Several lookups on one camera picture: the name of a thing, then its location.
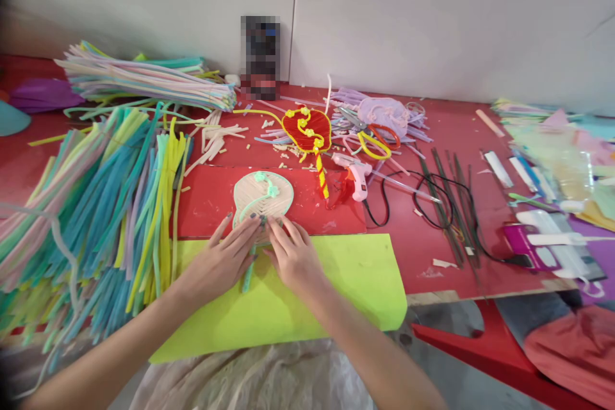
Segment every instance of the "red chair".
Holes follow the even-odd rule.
[[[485,331],[475,338],[412,324],[414,335],[496,380],[555,409],[603,410],[549,381],[525,357],[494,302],[476,301]]]

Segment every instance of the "white wall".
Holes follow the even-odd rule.
[[[291,83],[615,115],[615,0],[296,0]]]
[[[288,79],[294,0],[8,0],[4,52],[57,58],[82,38],[112,56],[203,55],[238,72],[242,15],[280,16],[281,77]]]

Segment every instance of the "yellow-green paper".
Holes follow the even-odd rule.
[[[381,330],[399,328],[407,304],[389,234],[317,236],[313,241],[333,285]],[[179,242],[184,268],[205,243]],[[259,253],[250,291],[244,294],[242,282],[198,310],[150,362],[327,336],[308,309],[284,286],[266,255]]]

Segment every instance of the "pink glue gun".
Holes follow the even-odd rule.
[[[333,162],[348,170],[348,181],[354,183],[354,192],[352,198],[357,202],[363,202],[367,199],[367,184],[365,177],[372,173],[372,166],[356,160],[344,154],[336,152],[331,156]]]

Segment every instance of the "red scissors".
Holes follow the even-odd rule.
[[[384,125],[367,124],[365,122],[361,122],[358,119],[358,117],[355,117],[352,114],[352,112],[350,112],[348,109],[346,109],[346,108],[339,108],[339,110],[341,111],[342,115],[350,123],[352,123],[353,125],[355,125],[359,129],[359,132],[357,133],[357,136],[359,137],[359,141],[361,142],[361,146],[362,146],[363,150],[370,157],[375,158],[377,160],[386,160],[386,159],[391,157],[391,151],[395,151],[395,150],[399,149],[399,147],[401,146],[401,142],[399,140],[399,136],[397,136],[396,132],[394,132],[389,127],[386,127]],[[365,130],[367,130],[367,129],[370,130],[377,139],[374,139],[371,136],[369,136],[368,134],[366,134]],[[385,140],[382,137],[382,135],[380,133],[378,133],[378,130],[386,131],[389,135],[391,135],[391,137],[395,140],[395,144],[389,144],[387,142],[387,140]],[[374,143],[376,146],[380,147],[384,151],[384,155],[383,156],[382,155],[378,155],[378,154],[370,151],[369,148],[367,147],[366,142],[365,142],[366,140],[368,140],[368,141]]]

